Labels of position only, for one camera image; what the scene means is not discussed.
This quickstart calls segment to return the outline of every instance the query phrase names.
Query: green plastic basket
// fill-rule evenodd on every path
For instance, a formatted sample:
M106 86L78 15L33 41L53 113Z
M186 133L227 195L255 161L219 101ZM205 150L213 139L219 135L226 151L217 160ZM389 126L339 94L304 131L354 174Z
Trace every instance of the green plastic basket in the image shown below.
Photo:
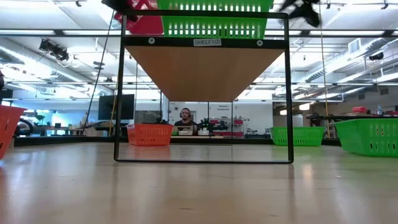
M274 0L158 0L159 9L268 12ZM267 19L163 16L166 37L263 39Z
M294 146L320 146L324 127L297 127L293 128ZM271 129L272 140L277 146L287 146L287 128Z
M398 157L398 119L355 119L336 123L341 146L365 156Z

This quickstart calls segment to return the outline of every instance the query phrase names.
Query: orange plastic basket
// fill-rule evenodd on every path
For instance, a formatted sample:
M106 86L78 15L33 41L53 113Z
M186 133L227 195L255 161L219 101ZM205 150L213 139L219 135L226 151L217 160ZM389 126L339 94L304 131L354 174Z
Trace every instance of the orange plastic basket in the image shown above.
M6 153L24 108L0 105L0 159Z
M170 124L127 125L129 143L136 146L168 146L172 131Z

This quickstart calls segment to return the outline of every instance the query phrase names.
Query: floor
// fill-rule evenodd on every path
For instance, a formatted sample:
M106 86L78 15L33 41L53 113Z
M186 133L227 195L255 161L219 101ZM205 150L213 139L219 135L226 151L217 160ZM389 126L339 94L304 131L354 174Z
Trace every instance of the floor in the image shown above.
M330 146L295 150L288 166L117 163L108 143L17 147L0 161L0 224L396 223L398 159ZM141 151L125 144L121 155L286 156L275 146Z

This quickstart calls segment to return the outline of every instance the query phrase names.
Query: monitor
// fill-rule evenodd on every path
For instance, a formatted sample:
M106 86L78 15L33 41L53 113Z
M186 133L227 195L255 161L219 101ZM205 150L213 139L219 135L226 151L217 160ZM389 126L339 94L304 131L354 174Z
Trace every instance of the monitor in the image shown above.
M100 96L98 105L98 119L110 120L112 117L113 101L115 96ZM116 119L116 107L113 119ZM121 119L134 119L134 94L122 95Z

